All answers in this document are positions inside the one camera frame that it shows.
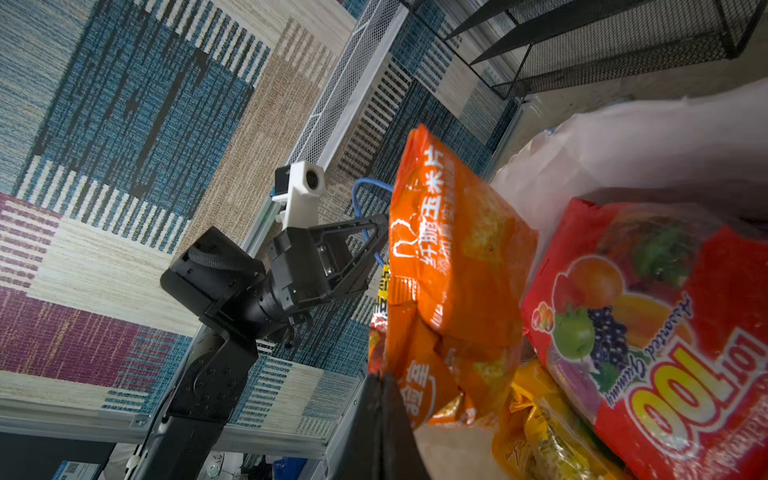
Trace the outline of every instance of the patterned carpet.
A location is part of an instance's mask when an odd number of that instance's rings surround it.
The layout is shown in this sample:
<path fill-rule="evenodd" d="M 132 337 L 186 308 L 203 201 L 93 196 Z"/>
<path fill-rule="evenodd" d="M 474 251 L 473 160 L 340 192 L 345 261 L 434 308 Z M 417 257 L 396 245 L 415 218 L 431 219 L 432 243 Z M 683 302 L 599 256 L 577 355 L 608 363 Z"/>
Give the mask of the patterned carpet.
<path fill-rule="evenodd" d="M 160 274 L 211 225 L 244 240 L 365 7 L 0 4 L 0 398 L 157 408 L 199 326 Z M 432 3 L 420 12 L 443 34 L 455 24 Z M 392 182 L 420 122 L 481 174 L 512 105 L 409 17 L 329 167 L 321 220 L 351 216 L 357 177 Z M 388 202 L 362 192 L 369 214 Z M 318 309 L 292 350 L 260 342 L 232 421 L 325 438 L 365 362 L 372 307 L 365 295 Z"/>

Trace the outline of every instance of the orange snack bag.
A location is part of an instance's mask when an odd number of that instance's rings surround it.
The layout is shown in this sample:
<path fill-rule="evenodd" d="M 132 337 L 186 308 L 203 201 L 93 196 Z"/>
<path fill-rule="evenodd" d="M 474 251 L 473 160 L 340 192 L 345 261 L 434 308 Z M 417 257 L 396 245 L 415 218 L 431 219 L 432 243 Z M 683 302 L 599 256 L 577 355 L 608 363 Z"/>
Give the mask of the orange snack bag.
<path fill-rule="evenodd" d="M 518 361 L 518 304 L 537 234 L 422 125 L 408 138 L 389 212 L 382 367 L 413 427 L 451 401 L 498 411 Z"/>

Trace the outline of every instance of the floor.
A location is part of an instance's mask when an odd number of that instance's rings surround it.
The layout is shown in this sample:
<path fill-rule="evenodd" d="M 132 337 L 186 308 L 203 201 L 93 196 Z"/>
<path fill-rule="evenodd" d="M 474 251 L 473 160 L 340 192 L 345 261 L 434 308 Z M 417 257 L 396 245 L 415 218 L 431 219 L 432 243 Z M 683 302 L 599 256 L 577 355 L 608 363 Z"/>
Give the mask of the floor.
<path fill-rule="evenodd" d="M 593 111 L 616 100 L 667 100 L 728 91 L 768 77 L 768 15 L 764 15 L 744 53 L 735 60 L 656 71 L 616 80 L 532 95 L 497 168 L 513 160 L 538 132 L 556 127 L 576 113 Z M 488 429 L 447 430 L 424 425 L 415 432 L 433 479 L 507 478 L 491 455 Z"/>

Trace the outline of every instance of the snack package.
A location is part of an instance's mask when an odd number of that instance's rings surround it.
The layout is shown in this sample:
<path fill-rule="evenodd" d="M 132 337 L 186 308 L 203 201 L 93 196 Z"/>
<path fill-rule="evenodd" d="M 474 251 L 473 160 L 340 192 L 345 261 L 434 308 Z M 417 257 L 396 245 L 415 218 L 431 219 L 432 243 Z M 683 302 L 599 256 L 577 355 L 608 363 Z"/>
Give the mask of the snack package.
<path fill-rule="evenodd" d="M 369 368 L 398 379 L 413 428 L 436 413 L 437 423 L 455 425 L 501 410 L 536 238 L 424 126 L 411 132 L 389 211 L 386 318 L 372 322 Z M 456 407 L 444 410 L 449 403 Z"/>
<path fill-rule="evenodd" d="M 533 276 L 531 343 L 639 478 L 768 468 L 768 243 L 738 228 L 691 204 L 572 200 Z"/>
<path fill-rule="evenodd" d="M 520 366 L 512 388 L 492 443 L 496 461 L 509 475 L 534 480 L 629 478 L 537 359 Z"/>

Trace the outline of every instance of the red snack package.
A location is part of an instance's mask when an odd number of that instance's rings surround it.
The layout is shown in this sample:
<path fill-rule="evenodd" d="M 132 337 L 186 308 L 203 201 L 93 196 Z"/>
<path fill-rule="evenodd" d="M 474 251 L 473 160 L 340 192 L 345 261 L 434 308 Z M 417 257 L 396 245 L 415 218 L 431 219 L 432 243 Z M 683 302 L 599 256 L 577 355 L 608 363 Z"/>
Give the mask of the red snack package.
<path fill-rule="evenodd" d="M 538 356 L 639 478 L 768 467 L 768 243 L 748 233 L 695 205 L 572 200 L 532 280 Z"/>
<path fill-rule="evenodd" d="M 371 353 L 386 339 L 384 359 L 369 364 L 398 379 L 412 426 L 451 401 L 474 409 L 453 422 L 501 408 L 536 240 L 425 127 L 411 132 L 389 212 L 389 319 L 371 333 Z"/>

